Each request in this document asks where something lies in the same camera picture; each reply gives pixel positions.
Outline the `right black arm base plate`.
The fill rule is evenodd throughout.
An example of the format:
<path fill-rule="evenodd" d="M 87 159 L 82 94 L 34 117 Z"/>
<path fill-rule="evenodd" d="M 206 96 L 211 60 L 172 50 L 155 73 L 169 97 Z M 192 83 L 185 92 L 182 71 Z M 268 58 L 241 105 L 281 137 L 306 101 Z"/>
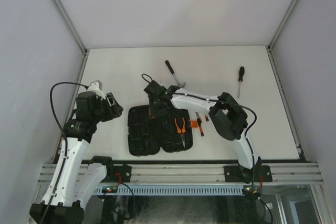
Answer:
<path fill-rule="evenodd" d="M 269 166 L 261 166 L 259 168 L 246 169 L 238 165 L 224 166 L 225 182 L 228 183 L 251 183 L 253 176 L 254 182 L 272 182 L 272 174 Z"/>

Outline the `orange grip bit screwdriver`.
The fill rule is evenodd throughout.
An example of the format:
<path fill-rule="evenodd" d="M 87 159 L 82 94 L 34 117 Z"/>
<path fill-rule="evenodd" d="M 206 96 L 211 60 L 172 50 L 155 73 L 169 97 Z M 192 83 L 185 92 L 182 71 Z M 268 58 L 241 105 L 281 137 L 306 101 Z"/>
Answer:
<path fill-rule="evenodd" d="M 155 119 L 155 109 L 149 105 L 149 118 L 151 120 Z"/>

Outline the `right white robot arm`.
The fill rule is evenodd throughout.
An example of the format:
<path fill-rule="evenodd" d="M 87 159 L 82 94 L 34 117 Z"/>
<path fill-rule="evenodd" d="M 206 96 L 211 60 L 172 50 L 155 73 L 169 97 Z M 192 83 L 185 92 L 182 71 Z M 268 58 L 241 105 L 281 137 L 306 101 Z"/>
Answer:
<path fill-rule="evenodd" d="M 238 104 L 227 92 L 219 96 L 202 95 L 178 86 L 166 88 L 154 80 L 148 83 L 144 92 L 156 111 L 182 109 L 207 115 L 216 132 L 232 143 L 243 180 L 250 183 L 259 177 L 261 157 L 254 151 L 248 136 L 257 121 L 252 109 Z"/>

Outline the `black plastic tool case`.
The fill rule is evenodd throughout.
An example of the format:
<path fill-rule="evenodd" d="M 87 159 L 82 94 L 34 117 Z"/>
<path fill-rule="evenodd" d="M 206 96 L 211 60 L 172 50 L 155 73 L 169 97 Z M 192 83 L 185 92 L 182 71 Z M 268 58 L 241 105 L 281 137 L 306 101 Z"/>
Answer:
<path fill-rule="evenodd" d="M 185 148 L 177 133 L 174 119 L 185 118 Z M 128 111 L 128 148 L 133 156 L 155 155 L 160 150 L 167 153 L 187 151 L 193 146 L 193 133 L 188 110 L 174 109 L 151 120 L 149 106 L 135 106 Z"/>

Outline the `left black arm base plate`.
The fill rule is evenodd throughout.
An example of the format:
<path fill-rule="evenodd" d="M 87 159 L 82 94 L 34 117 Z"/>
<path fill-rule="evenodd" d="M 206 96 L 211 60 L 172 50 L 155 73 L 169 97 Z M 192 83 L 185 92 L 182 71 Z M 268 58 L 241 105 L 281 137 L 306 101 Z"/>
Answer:
<path fill-rule="evenodd" d="M 111 165 L 107 167 L 107 175 L 103 182 L 129 183 L 132 175 L 132 167 L 129 165 Z"/>

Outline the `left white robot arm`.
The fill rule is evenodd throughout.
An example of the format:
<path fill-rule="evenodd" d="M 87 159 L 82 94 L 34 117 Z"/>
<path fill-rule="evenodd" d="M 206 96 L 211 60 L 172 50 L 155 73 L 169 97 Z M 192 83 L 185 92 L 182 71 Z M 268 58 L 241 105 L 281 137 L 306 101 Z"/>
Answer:
<path fill-rule="evenodd" d="M 66 138 L 59 160 L 41 203 L 32 204 L 29 214 L 36 223 L 82 223 L 86 204 L 101 181 L 115 176 L 112 158 L 94 156 L 81 180 L 77 179 L 83 155 L 100 122 L 121 116 L 123 107 L 112 93 L 86 91 L 78 94 L 76 108 L 64 126 Z"/>

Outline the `orange handled needle-nose pliers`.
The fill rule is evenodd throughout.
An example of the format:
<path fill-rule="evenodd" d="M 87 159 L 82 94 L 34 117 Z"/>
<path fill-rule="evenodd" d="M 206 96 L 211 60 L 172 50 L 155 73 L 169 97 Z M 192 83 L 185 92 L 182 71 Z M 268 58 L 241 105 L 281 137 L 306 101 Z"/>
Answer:
<path fill-rule="evenodd" d="M 185 148 L 185 136 L 184 136 L 184 134 L 186 132 L 185 118 L 184 117 L 176 117 L 174 119 L 174 122 L 175 122 L 177 133 L 180 135 L 183 147 Z"/>

